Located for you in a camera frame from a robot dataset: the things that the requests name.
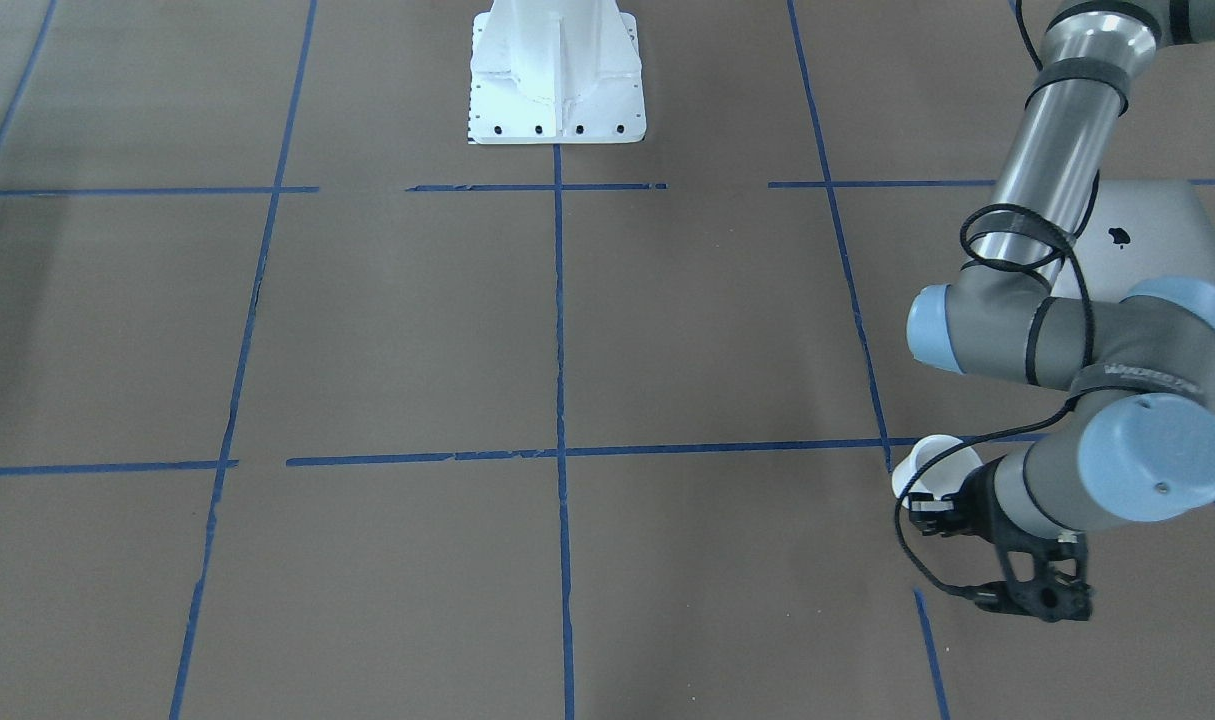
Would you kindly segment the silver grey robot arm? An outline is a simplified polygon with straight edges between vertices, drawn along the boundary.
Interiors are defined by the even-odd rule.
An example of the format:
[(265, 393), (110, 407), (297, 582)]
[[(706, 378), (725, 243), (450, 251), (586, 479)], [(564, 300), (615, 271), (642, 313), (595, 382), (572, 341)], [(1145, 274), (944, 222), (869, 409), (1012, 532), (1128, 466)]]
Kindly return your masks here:
[(1215, 287), (1146, 279), (1115, 302), (1052, 295), (1131, 87), (1164, 47), (1215, 41), (1215, 1), (1067, 1), (990, 205), (965, 220), (968, 263), (919, 293), (919, 363), (1063, 389), (1066, 429), (988, 482), (1032, 535), (1151, 523), (1215, 501)]

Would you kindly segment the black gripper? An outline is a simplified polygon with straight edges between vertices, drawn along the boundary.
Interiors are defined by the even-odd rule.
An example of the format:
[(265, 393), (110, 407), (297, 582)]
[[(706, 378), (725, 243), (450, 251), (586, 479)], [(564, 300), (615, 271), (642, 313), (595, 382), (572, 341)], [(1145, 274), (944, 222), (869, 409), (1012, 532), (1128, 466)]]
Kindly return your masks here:
[(927, 537), (974, 535), (983, 542), (994, 542), (1005, 518), (998, 501), (996, 478), (998, 464), (985, 464), (972, 470), (962, 486), (945, 497), (910, 492), (910, 525)]

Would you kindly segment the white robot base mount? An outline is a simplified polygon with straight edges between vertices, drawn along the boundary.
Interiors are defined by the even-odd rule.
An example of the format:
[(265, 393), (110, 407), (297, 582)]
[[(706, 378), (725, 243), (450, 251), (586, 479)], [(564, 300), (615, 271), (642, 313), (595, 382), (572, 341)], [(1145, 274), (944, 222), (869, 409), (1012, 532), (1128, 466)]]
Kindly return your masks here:
[(639, 27), (615, 1), (495, 1), (471, 24), (467, 141), (639, 143)]

